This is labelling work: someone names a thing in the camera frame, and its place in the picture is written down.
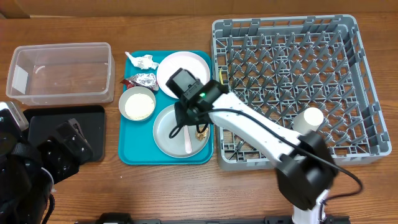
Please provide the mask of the yellow plastic spoon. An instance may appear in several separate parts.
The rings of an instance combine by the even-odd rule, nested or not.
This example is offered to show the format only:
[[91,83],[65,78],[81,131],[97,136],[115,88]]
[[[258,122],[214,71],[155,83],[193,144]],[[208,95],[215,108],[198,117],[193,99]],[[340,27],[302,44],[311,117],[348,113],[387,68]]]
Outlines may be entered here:
[[222,85],[224,85],[223,77],[222,77],[222,68],[219,69],[218,75],[219,75],[219,81],[220,81],[220,83],[221,83]]

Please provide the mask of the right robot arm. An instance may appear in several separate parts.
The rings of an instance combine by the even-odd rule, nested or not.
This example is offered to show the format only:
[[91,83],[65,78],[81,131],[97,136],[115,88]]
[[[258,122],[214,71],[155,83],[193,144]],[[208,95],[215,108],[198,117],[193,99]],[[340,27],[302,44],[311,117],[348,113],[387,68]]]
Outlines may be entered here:
[[281,194],[294,206],[293,223],[323,223],[324,204],[336,164],[323,138],[315,131],[300,134],[279,126],[245,105],[221,83],[211,80],[172,81],[167,86],[178,97],[177,126],[215,124],[237,134],[265,155],[277,174]]

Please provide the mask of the white plastic fork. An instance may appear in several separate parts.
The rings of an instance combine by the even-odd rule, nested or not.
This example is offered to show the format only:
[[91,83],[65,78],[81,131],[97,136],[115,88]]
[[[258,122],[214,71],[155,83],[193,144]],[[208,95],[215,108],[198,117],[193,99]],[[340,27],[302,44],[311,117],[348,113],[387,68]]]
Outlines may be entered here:
[[183,127],[183,133],[184,133],[185,152],[187,154],[191,154],[193,149],[192,149],[192,143],[191,143],[191,139],[190,139],[190,133],[189,133],[188,126]]

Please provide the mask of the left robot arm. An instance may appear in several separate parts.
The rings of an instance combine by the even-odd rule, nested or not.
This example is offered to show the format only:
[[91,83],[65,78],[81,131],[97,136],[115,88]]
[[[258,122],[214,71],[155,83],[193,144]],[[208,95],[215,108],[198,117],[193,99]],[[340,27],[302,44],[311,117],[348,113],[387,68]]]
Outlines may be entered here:
[[47,223],[55,208],[55,184],[75,175],[93,157],[75,119],[34,147],[18,125],[1,122],[1,223]]

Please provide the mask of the white plastic cup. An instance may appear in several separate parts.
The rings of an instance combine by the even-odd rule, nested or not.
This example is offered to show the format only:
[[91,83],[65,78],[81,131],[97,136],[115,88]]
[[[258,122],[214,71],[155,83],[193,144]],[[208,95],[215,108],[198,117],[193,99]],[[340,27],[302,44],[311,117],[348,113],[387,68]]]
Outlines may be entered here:
[[300,134],[307,134],[309,131],[317,131],[324,119],[320,109],[310,107],[299,113],[293,120],[293,130]]

